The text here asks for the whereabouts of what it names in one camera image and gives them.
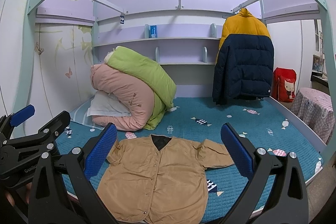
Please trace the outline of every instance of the blue bedsheet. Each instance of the blue bedsheet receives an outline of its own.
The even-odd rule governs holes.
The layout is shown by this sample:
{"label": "blue bedsheet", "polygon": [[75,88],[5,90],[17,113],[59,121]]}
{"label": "blue bedsheet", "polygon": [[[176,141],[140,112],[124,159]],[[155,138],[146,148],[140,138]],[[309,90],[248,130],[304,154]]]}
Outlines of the blue bedsheet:
{"label": "blue bedsheet", "polygon": [[[216,106],[212,102],[212,98],[177,98],[174,99],[174,106],[179,107],[173,112],[167,112],[155,130],[140,130],[135,133],[136,136],[144,137],[153,133],[199,142],[209,139],[222,143],[221,126],[229,122],[239,134],[247,133],[245,134],[246,138],[255,147],[264,147],[266,150],[281,149],[286,153],[296,152],[305,180],[312,177],[315,172],[315,166],[320,157],[319,153],[293,125],[289,123],[284,127],[286,125],[286,122],[283,125],[284,116],[265,100],[233,100],[226,106]],[[211,125],[200,124],[197,119],[205,120],[207,124]],[[97,136],[101,132],[97,128],[75,122],[71,122],[70,128],[67,130],[72,130],[72,133],[68,132],[68,135],[63,133],[57,139],[61,153],[68,153],[75,146],[83,146],[90,137]],[[119,140],[125,138],[125,132],[118,132]],[[107,166],[108,163],[104,162],[98,175],[91,178],[95,189],[97,189]],[[217,191],[223,193],[220,196],[217,193],[209,193],[202,223],[224,216],[247,183],[247,179],[239,174],[234,165],[222,169],[207,170],[206,177],[217,184]],[[268,179],[256,209],[265,205],[273,180],[274,176]],[[74,193],[68,176],[64,176],[64,181],[67,190]]]}

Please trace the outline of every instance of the cartoon cat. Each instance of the cartoon cat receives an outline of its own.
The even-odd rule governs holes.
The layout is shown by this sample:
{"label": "cartoon cat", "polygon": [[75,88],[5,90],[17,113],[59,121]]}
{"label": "cartoon cat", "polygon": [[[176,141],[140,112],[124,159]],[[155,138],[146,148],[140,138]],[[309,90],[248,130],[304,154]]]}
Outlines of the cartoon cat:
{"label": "cartoon cat", "polygon": [[285,88],[287,91],[288,99],[294,99],[294,83],[290,83],[290,79],[285,79]]}

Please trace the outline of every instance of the yellow and navy jacket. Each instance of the yellow and navy jacket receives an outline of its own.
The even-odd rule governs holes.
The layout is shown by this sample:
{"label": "yellow and navy jacket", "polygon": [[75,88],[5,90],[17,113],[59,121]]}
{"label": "yellow and navy jacket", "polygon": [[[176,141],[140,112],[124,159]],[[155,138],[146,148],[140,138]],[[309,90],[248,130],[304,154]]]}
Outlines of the yellow and navy jacket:
{"label": "yellow and navy jacket", "polygon": [[219,42],[212,98],[269,97],[274,47],[266,26],[246,8],[226,19]]}

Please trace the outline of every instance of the white pillow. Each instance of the white pillow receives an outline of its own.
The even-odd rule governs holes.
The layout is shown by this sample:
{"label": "white pillow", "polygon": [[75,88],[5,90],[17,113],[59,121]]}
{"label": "white pillow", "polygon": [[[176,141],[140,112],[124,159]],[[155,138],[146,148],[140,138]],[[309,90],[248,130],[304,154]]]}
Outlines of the white pillow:
{"label": "white pillow", "polygon": [[131,116],[131,112],[115,95],[112,93],[109,95],[107,92],[99,90],[87,110],[87,116],[92,115],[124,117]]}

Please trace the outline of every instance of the tan jacket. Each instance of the tan jacket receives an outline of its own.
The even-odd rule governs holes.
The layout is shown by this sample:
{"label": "tan jacket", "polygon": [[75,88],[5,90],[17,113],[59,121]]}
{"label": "tan jacket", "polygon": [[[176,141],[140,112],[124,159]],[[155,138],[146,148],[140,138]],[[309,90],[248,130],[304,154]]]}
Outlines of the tan jacket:
{"label": "tan jacket", "polygon": [[233,165],[224,145],[172,137],[160,151],[148,137],[116,141],[97,193],[119,221],[199,224],[208,200],[205,169]]}

